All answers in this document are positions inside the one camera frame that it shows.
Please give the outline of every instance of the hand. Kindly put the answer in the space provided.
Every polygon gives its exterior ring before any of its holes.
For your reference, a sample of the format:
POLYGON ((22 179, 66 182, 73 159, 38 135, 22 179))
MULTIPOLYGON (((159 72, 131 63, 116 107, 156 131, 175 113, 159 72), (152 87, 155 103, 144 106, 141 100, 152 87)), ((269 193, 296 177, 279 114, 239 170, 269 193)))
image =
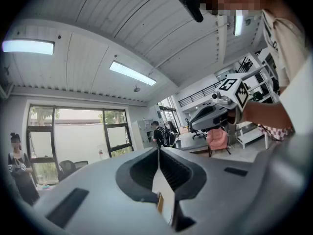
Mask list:
POLYGON ((13 173, 16 175, 21 175, 26 171, 26 166, 23 163, 19 165, 13 165, 13 173))
POLYGON ((236 117, 236 109, 232 109, 227 112, 227 122, 229 123, 235 122, 235 117, 236 117))

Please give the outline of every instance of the white shelving unit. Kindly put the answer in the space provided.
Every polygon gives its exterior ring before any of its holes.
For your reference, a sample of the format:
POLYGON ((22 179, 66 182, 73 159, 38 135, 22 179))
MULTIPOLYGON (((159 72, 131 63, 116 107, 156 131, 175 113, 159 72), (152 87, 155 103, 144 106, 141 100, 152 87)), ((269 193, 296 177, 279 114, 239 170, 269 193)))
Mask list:
POLYGON ((137 150, 157 146, 152 140, 154 132, 151 127, 152 122, 152 120, 140 120, 132 123, 137 150))

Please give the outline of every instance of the desk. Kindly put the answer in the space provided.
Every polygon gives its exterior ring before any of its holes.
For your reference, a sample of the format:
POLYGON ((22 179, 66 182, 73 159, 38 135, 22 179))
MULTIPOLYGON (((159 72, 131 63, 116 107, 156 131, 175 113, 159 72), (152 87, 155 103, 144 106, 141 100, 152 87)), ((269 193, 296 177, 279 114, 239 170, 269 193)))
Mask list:
POLYGON ((206 139, 201 137, 195 137, 192 139, 193 133, 184 133, 180 135, 180 141, 176 142, 176 149, 181 151, 188 151, 191 153, 199 153, 201 151, 208 151, 209 144, 206 139))

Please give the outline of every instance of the staircase railing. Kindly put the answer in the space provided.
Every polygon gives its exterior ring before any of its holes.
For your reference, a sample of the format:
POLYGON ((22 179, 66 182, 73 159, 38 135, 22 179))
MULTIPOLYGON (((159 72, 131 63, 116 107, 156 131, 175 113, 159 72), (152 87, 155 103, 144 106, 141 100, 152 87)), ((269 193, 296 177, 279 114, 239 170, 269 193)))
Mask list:
POLYGON ((203 98, 205 96, 212 94, 215 91, 215 89, 217 87, 219 87, 221 85, 221 82, 223 82, 224 80, 225 79, 223 79, 223 80, 221 80, 221 81, 219 81, 219 82, 217 82, 217 83, 215 83, 209 87, 206 87, 205 89, 198 91, 198 92, 192 94, 191 96, 188 96, 188 97, 180 100, 179 101, 180 106, 181 107, 186 106, 187 104, 191 104, 192 102, 195 102, 195 101, 199 100, 200 98, 203 98))

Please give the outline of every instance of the sign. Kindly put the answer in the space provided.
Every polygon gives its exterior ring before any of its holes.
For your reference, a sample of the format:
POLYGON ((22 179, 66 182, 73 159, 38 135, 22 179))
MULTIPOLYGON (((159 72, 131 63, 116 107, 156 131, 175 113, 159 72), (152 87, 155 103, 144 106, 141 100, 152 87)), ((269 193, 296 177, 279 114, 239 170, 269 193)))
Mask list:
POLYGON ((243 82, 240 83, 238 89, 235 92, 235 96, 238 99, 241 108, 244 108, 244 105, 248 100, 249 94, 243 82))
POLYGON ((235 78, 229 78, 227 79, 223 84, 222 86, 219 87, 219 90, 222 90, 222 91, 228 91, 233 85, 234 83, 236 83, 237 79, 235 78))

